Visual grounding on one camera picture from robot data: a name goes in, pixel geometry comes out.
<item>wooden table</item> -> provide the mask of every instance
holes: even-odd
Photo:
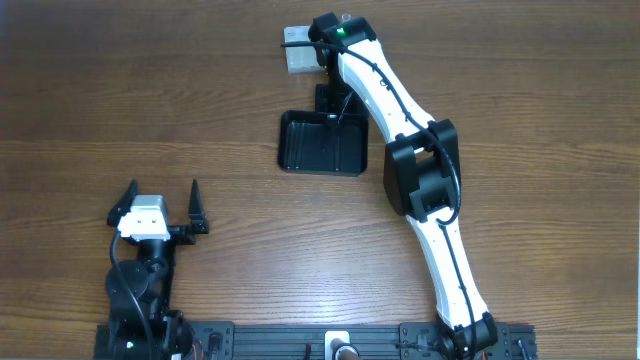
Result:
[[[138,179],[211,234],[180,248],[174,307],[239,324],[433,321],[418,241],[382,187],[276,164],[283,28],[364,15],[398,77],[460,136],[461,228],[500,321],[542,358],[635,354],[636,1],[8,1],[0,8],[0,356],[90,357],[107,320],[110,207]],[[135,249],[120,247],[121,258]]]

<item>brown wooden surface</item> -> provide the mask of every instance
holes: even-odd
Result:
[[[283,28],[364,15],[398,77],[460,135],[461,227],[500,321],[542,358],[635,356],[640,159],[637,1],[0,2],[0,356],[90,357],[108,315],[110,207],[129,180],[212,232],[178,251],[191,319],[435,319],[418,241],[382,187],[276,165]],[[122,245],[120,256],[134,249]]]

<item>black cable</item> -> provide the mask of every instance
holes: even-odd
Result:
[[[127,280],[124,278],[124,273],[118,264],[118,259],[116,259],[116,246],[118,245],[118,239],[120,239],[120,231],[116,230],[116,233],[113,235],[113,240],[111,241],[111,251],[109,252],[109,257],[111,258],[111,266],[113,266],[113,270],[116,274],[116,279],[120,283],[120,287],[127,294],[131,302],[133,303],[133,307],[136,309],[136,313],[140,317],[140,321],[142,322],[142,326],[144,327],[144,333],[147,336],[147,344],[149,346],[149,359],[153,360],[153,354],[155,350],[155,341],[153,341],[153,333],[151,332],[151,325],[149,325],[149,320],[144,317],[142,313],[142,309],[140,308],[140,303],[138,303],[138,299],[133,295],[133,291],[127,284]]]
[[[444,147],[440,143],[440,140],[438,140],[435,137],[435,135],[433,135],[424,126],[420,125],[420,123],[418,123],[411,116],[411,113],[409,112],[409,110],[407,110],[407,107],[402,102],[402,99],[400,98],[400,95],[398,94],[396,89],[393,87],[393,84],[391,84],[391,81],[384,74],[384,72],[380,70],[380,68],[378,68],[377,64],[373,63],[372,61],[365,58],[364,56],[347,49],[346,47],[341,47],[333,44],[310,42],[310,41],[296,41],[296,42],[290,42],[290,43],[285,43],[280,45],[280,47],[283,47],[283,48],[308,47],[308,46],[311,46],[314,48],[320,48],[320,49],[334,50],[341,54],[349,54],[355,57],[356,59],[364,62],[365,64],[371,66],[373,71],[378,73],[378,75],[380,75],[380,77],[382,78],[381,84],[384,84],[384,86],[386,86],[387,89],[391,91],[393,96],[396,98],[396,101],[398,102],[400,109],[402,110],[405,117],[407,118],[407,121],[409,121],[411,124],[413,124],[413,126],[415,126],[418,130],[420,130],[420,132],[427,137],[429,142],[433,143],[433,145],[436,147],[440,155],[444,158],[445,162],[447,163],[447,166],[449,167],[449,171],[451,172],[451,180],[453,182],[453,189],[455,192],[456,199],[455,199],[455,204],[453,206],[453,214],[451,214],[451,217],[449,218],[449,220],[443,221],[440,219],[436,219],[436,222],[438,223],[440,230],[442,230],[442,233],[444,234],[444,238],[447,242],[447,246],[449,247],[449,252],[451,254],[451,261],[453,262],[453,267],[456,270],[456,275],[458,276],[458,282],[460,283],[460,290],[462,290],[462,294],[464,295],[464,298],[467,303],[467,309],[469,310],[469,318],[471,319],[471,346],[469,348],[469,354],[471,355],[470,358],[473,360],[473,357],[475,356],[475,347],[476,347],[476,324],[473,317],[473,309],[471,308],[471,301],[469,300],[469,294],[467,293],[467,288],[464,286],[464,282],[462,281],[462,275],[460,275],[458,262],[456,261],[455,254],[453,253],[453,247],[451,246],[451,240],[449,239],[449,234],[447,233],[447,228],[446,228],[447,225],[453,223],[458,218],[458,215],[460,214],[460,207],[462,205],[460,180],[458,179],[458,172],[456,171],[456,167],[453,164],[453,161],[451,160],[449,153],[444,149]]]

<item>white plastic part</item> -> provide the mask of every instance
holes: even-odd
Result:
[[[428,122],[432,121],[433,117],[418,106],[402,86],[400,80],[391,70],[382,52],[382,46],[377,40],[360,41],[349,46],[349,50],[377,64],[398,92],[411,116],[425,128],[429,126]],[[406,121],[405,114],[402,112],[396,98],[391,91],[387,90],[385,84],[382,83],[382,78],[373,71],[371,66],[349,54],[338,55],[338,66],[340,76],[365,103],[387,143],[395,141],[396,136],[399,134],[409,136],[418,132],[418,129],[413,124]],[[444,233],[436,222],[436,219],[449,219],[452,211],[450,208],[440,209],[430,214],[424,223],[407,216],[407,220],[416,232],[427,259],[427,265],[436,290],[438,314],[451,329],[458,325],[466,327],[471,324],[469,310],[464,294],[460,289],[460,283]],[[467,288],[474,321],[479,321],[482,319],[482,314],[488,311],[488,308],[473,281],[469,262],[462,246],[458,220],[447,226],[447,233],[456,256],[462,281]]]
[[[284,42],[309,41],[309,25],[284,28]],[[289,74],[324,71],[313,47],[286,48]]]
[[[131,210],[120,219],[118,230],[122,237],[140,240],[169,240],[167,209],[161,195],[137,195]]]

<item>cable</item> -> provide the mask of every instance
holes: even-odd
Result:
[[[391,81],[389,80],[389,78],[384,74],[382,70],[380,70],[378,65],[373,63],[371,60],[365,58],[364,56],[354,51],[347,49],[346,47],[341,47],[333,44],[311,42],[311,41],[296,41],[296,42],[290,42],[290,43],[285,43],[280,45],[280,47],[283,47],[283,48],[309,47],[309,46],[314,48],[319,48],[319,49],[334,50],[339,52],[340,54],[349,54],[355,57],[356,59],[364,62],[365,64],[371,66],[373,71],[378,73],[378,75],[380,75],[380,77],[382,78],[381,84],[384,84],[387,87],[387,89],[391,91],[393,96],[396,98],[396,101],[398,102],[400,109],[402,110],[405,117],[407,118],[407,121],[413,124],[413,126],[415,126],[424,136],[426,136],[429,142],[433,143],[433,145],[436,147],[440,155],[444,158],[445,162],[447,163],[447,166],[449,167],[449,171],[451,172],[451,180],[453,182],[453,189],[456,197],[455,204],[453,206],[453,213],[451,214],[451,217],[448,220],[443,221],[441,219],[436,219],[436,222],[438,223],[438,227],[440,227],[440,230],[442,230],[442,233],[444,234],[444,238],[447,242],[447,246],[449,247],[449,252],[451,254],[451,261],[453,262],[453,267],[456,270],[458,282],[460,283],[460,290],[462,290],[462,294],[464,295],[464,298],[467,303],[467,309],[469,310],[469,318],[471,320],[471,346],[469,348],[469,354],[471,355],[470,358],[473,360],[475,356],[475,348],[476,348],[476,323],[473,317],[473,309],[471,308],[471,301],[469,300],[469,294],[467,293],[467,288],[464,286],[464,282],[462,281],[462,276],[460,275],[460,269],[458,268],[458,262],[456,261],[455,254],[453,253],[453,247],[451,246],[451,240],[449,240],[449,234],[447,233],[447,228],[446,228],[447,225],[452,224],[458,218],[458,215],[460,214],[460,207],[462,205],[460,180],[458,179],[458,172],[456,171],[456,167],[453,164],[453,161],[451,160],[449,153],[444,149],[444,147],[440,143],[440,140],[438,140],[435,137],[435,135],[433,135],[429,130],[427,130],[424,126],[418,123],[411,116],[411,113],[402,102],[400,95],[398,94],[396,89],[393,87],[393,84],[391,84]]]
[[[151,332],[151,325],[149,325],[149,320],[144,317],[142,313],[142,309],[140,308],[140,303],[138,303],[138,299],[133,295],[133,291],[127,284],[127,280],[124,278],[124,273],[122,269],[120,269],[120,265],[118,264],[118,259],[116,259],[116,246],[118,245],[118,239],[120,239],[120,231],[116,230],[116,233],[113,235],[113,240],[111,240],[111,251],[109,253],[109,257],[111,258],[111,265],[113,266],[113,270],[116,274],[116,279],[120,283],[120,287],[127,294],[127,297],[133,303],[133,307],[136,309],[136,313],[140,317],[140,321],[142,322],[142,326],[144,327],[144,333],[147,336],[147,344],[149,346],[149,359],[153,360],[153,354],[155,349],[155,341],[153,340],[153,333]]]
[[[373,63],[373,62],[371,62],[371,60],[365,58],[364,56],[358,54],[357,52],[354,52],[354,51],[351,51],[351,50],[347,49],[346,47],[340,47],[340,46],[333,45],[333,44],[325,44],[325,43],[318,43],[318,42],[311,42],[311,41],[294,41],[294,42],[285,43],[285,44],[281,44],[280,45],[280,47],[283,47],[283,48],[287,48],[287,47],[309,47],[309,46],[314,47],[314,48],[320,48],[320,49],[334,50],[334,51],[337,51],[337,52],[339,52],[341,54],[349,54],[349,55],[355,57],[356,59],[364,62],[365,64],[371,66],[373,71],[375,71],[376,73],[378,73],[378,75],[380,75],[380,77],[382,78],[382,81],[387,86],[387,89],[389,91],[391,91],[393,96],[396,98],[396,101],[398,102],[398,105],[400,106],[400,109],[402,110],[402,112],[406,116],[407,120],[411,124],[413,124],[413,126],[418,128],[418,130],[420,130],[420,132],[422,134],[424,134],[428,138],[429,142],[434,144],[434,146],[436,147],[436,149],[438,150],[440,155],[442,157],[444,157],[444,160],[447,163],[447,166],[449,167],[449,171],[451,172],[451,179],[453,181],[453,189],[454,189],[455,197],[456,197],[455,204],[453,206],[453,214],[451,214],[451,217],[449,218],[449,220],[443,221],[443,220],[437,219],[436,221],[438,222],[438,224],[441,224],[441,225],[449,225],[449,224],[453,223],[456,220],[456,218],[458,217],[458,214],[460,213],[460,206],[461,206],[461,203],[462,203],[461,202],[461,197],[460,197],[460,193],[461,193],[460,180],[458,180],[458,172],[456,171],[456,167],[453,164],[453,161],[451,160],[451,157],[449,156],[449,153],[444,149],[444,147],[440,143],[440,140],[438,140],[435,137],[435,135],[433,135],[424,126],[420,125],[420,123],[418,123],[411,116],[411,113],[409,112],[409,110],[407,110],[407,107],[402,102],[402,99],[400,98],[400,95],[398,94],[396,89],[391,84],[391,81],[389,80],[389,78],[384,74],[384,72],[382,70],[380,70],[380,68],[378,68],[378,65]]]

